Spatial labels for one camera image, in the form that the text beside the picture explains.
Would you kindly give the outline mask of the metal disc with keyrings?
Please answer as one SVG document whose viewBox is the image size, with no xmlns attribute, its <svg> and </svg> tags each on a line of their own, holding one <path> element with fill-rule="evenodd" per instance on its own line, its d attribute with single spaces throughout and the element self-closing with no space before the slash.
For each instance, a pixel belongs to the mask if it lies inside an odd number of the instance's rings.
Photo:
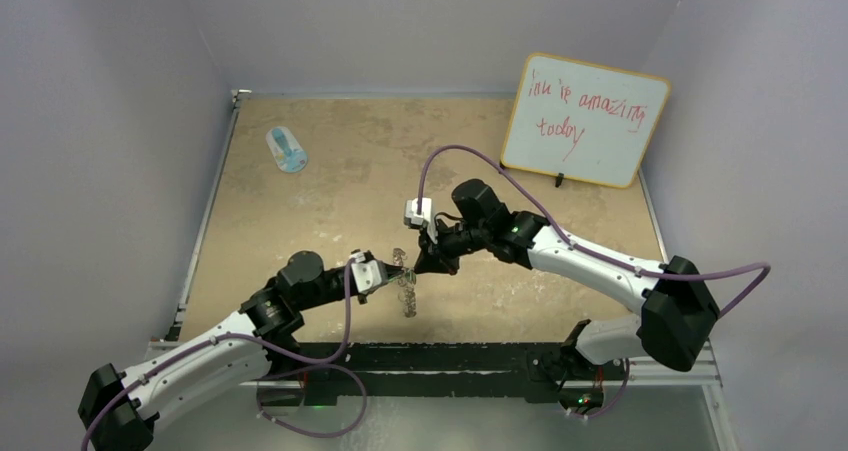
<svg viewBox="0 0 848 451">
<path fill-rule="evenodd" d="M 393 263 L 401 268 L 401 274 L 394 282 L 398 285 L 398 299 L 402 305 L 402 312 L 406 318 L 415 317 L 417 314 L 417 300 L 415 293 L 416 275 L 412 268 L 405 265 L 406 252 L 401 248 L 394 248 L 392 252 Z"/>
</svg>

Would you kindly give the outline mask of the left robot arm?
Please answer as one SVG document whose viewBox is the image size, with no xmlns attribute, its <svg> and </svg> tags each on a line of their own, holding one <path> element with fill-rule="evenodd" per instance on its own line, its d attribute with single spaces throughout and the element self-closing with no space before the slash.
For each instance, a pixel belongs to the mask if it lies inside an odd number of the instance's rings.
<svg viewBox="0 0 848 451">
<path fill-rule="evenodd" d="M 81 449 L 144 450 L 156 425 L 229 387 L 336 368 L 350 329 L 343 329 L 329 356 L 302 355 L 293 333 L 304 324 L 303 311 L 341 301 L 350 322 L 351 298 L 366 298 L 395 270 L 370 252 L 356 251 L 332 269 L 315 252 L 293 254 L 262 289 L 210 330 L 123 371 L 111 364 L 94 371 L 78 407 L 85 427 Z"/>
</svg>

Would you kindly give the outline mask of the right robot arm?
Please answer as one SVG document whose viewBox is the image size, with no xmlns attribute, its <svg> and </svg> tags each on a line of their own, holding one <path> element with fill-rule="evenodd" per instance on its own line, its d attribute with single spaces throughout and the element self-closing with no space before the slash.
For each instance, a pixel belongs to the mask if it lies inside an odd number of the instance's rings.
<svg viewBox="0 0 848 451">
<path fill-rule="evenodd" d="M 581 321 L 564 341 L 561 363 L 573 377 L 643 356 L 675 371 L 692 369 L 719 317 L 707 286 L 691 278 L 697 272 L 692 262 L 639 259 L 561 237 L 548 218 L 509 210 L 479 179 L 457 186 L 451 198 L 460 213 L 453 225 L 437 218 L 429 198 L 405 204 L 404 223 L 419 232 L 416 274 L 454 275 L 461 257 L 488 251 L 501 262 L 565 277 L 617 301 L 627 316 Z"/>
</svg>

